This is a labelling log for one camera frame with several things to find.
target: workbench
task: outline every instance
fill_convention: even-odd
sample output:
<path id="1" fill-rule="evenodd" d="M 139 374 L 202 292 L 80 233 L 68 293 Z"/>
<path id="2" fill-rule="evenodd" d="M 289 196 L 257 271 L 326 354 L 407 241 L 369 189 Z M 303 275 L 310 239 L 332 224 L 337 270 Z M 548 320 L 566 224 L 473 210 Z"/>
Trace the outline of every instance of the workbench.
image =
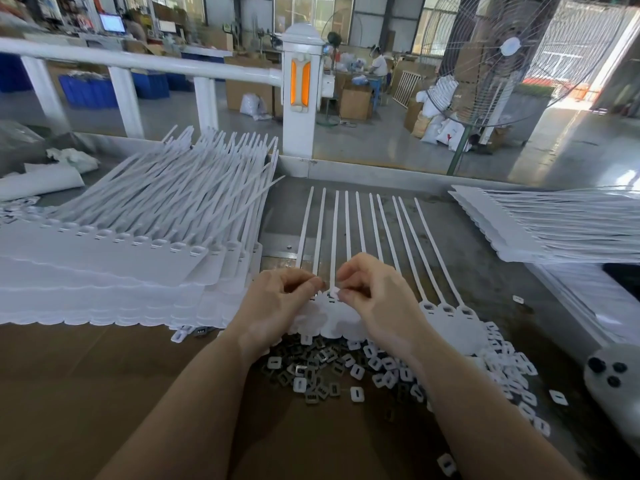
<path id="1" fill-rule="evenodd" d="M 148 144 L 160 143 L 80 134 L 36 145 L 84 148 L 101 159 L 100 172 L 104 172 Z M 34 146 L 29 152 L 37 155 L 41 147 Z M 335 191 L 348 191 L 350 199 L 359 192 L 363 217 L 369 211 L 369 193 L 374 198 L 380 194 L 400 268 L 415 290 L 390 197 L 400 196 L 405 202 L 418 197 L 466 304 L 475 309 L 480 319 L 498 324 L 503 336 L 537 367 L 540 375 L 529 379 L 529 389 L 538 398 L 538 415 L 551 425 L 549 441 L 592 479 L 636 478 L 640 460 L 588 395 L 581 366 L 554 340 L 576 359 L 593 345 L 524 265 L 498 259 L 447 193 L 451 184 L 492 189 L 518 187 L 286 156 L 280 157 L 278 172 L 288 177 L 270 190 L 264 209 L 259 238 L 264 249 L 263 268 L 293 265 L 308 192 L 313 185 L 303 266 L 308 267 L 312 261 L 319 197 L 322 188 L 326 188 L 319 275 L 328 281 L 331 246 L 325 243 L 331 242 Z M 76 192 L 67 191 L 64 198 L 52 194 L 42 203 L 58 204 Z M 408 211 L 437 283 L 446 299 L 455 303 L 428 240 L 416 224 L 416 211 L 413 206 L 408 206 Z M 335 252 L 338 266 L 346 259 L 346 224 L 341 217 Z M 354 215 L 350 226 L 352 252 L 356 253 L 360 241 Z M 367 250 L 376 254 L 369 219 L 364 228 Z M 380 221 L 378 228 L 383 259 L 391 263 Z M 419 268 L 429 299 L 437 302 L 424 269 Z M 514 294 L 524 298 L 524 305 L 512 300 Z M 213 339 L 189 338 L 174 344 L 169 341 L 171 334 L 164 327 L 0 326 L 0 420 L 4 430 L 0 440 L 0 477 L 75 480 L 95 475 L 188 361 Z M 562 343 L 563 337 L 575 343 Z M 341 381 L 345 388 L 356 383 L 347 374 Z M 352 403 L 348 395 L 343 395 L 308 406 L 291 389 L 270 384 L 256 367 L 244 391 L 229 478 L 444 478 L 436 458 L 449 448 L 425 405 L 395 404 L 392 392 L 376 389 L 369 375 L 357 385 L 364 387 L 362 404 Z M 563 392 L 569 406 L 554 404 L 548 389 Z M 393 422 L 385 421 L 389 407 L 396 411 Z"/>

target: fan guard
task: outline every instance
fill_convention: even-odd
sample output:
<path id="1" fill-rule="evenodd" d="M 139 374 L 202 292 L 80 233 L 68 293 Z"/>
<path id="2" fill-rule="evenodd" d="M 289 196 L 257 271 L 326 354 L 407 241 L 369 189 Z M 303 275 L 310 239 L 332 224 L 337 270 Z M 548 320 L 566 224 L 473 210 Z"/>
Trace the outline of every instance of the fan guard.
<path id="1" fill-rule="evenodd" d="M 530 114 L 491 116 L 512 91 L 550 95 L 549 105 L 568 96 L 620 35 L 627 6 L 628 0 L 427 0 L 420 60 L 442 57 L 440 78 L 455 78 L 458 101 L 467 104 L 450 106 L 452 80 L 429 90 L 429 99 L 464 125 L 524 120 Z"/>

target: concrete floor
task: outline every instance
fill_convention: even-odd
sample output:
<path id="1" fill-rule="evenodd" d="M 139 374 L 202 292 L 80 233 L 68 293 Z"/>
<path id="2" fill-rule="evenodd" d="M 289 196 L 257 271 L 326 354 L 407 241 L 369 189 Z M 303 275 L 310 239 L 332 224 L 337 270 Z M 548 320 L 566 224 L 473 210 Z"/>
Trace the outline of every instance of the concrete floor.
<path id="1" fill-rule="evenodd" d="M 254 121 L 227 109 L 225 86 L 217 83 L 221 128 L 259 131 L 282 138 L 282 124 Z M 193 93 L 172 92 L 169 99 L 140 100 L 149 139 L 162 139 L 174 124 L 198 127 Z M 355 128 L 316 126 L 317 159 L 445 173 L 452 152 L 421 143 L 403 127 L 405 109 L 390 100 L 369 121 Z M 80 132 L 124 135 L 120 113 L 67 108 L 72 127 Z M 33 92 L 0 94 L 0 118 L 46 125 Z M 464 154 L 458 174 L 548 188 L 634 185 L 640 178 L 638 125 L 628 118 L 551 107 L 526 146 L 507 146 L 493 155 Z"/>

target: person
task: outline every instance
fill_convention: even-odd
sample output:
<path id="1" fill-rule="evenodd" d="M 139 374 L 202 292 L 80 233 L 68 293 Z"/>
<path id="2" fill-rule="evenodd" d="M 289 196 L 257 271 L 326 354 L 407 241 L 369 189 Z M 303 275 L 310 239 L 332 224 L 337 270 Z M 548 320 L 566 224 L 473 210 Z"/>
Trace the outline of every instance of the person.
<path id="1" fill-rule="evenodd" d="M 388 74 L 387 60 L 380 53 L 380 47 L 375 46 L 371 51 L 373 62 L 369 68 L 369 72 L 379 77 L 384 77 Z"/>
<path id="2" fill-rule="evenodd" d="M 130 12 L 126 12 L 122 15 L 122 21 L 127 31 L 133 36 L 134 39 L 140 40 L 140 42 L 147 43 L 147 32 L 142 28 L 142 25 L 137 23 Z"/>
<path id="3" fill-rule="evenodd" d="M 475 364 L 428 325 L 394 268 L 360 253 L 343 264 L 339 298 L 423 384 L 465 480 L 584 480 Z M 224 479 L 249 367 L 323 286 L 299 268 L 261 272 L 226 330 L 178 376 L 98 480 Z"/>

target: stack of plastic seals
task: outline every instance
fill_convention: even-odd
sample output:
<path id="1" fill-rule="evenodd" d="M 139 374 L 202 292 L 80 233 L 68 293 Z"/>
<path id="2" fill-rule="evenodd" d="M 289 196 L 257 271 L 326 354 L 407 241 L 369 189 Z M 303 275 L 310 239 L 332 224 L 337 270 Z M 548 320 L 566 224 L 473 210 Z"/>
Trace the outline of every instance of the stack of plastic seals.
<path id="1" fill-rule="evenodd" d="M 640 303 L 602 269 L 640 262 L 640 193 L 453 188 L 498 257 L 526 263 L 598 346 L 640 346 Z"/>
<path id="2" fill-rule="evenodd" d="M 14 213 L 0 227 L 0 323 L 219 325 L 210 310 L 198 323 L 198 307 L 242 297 L 259 271 L 277 138 L 210 131 L 192 146 L 192 135 L 59 207 Z"/>

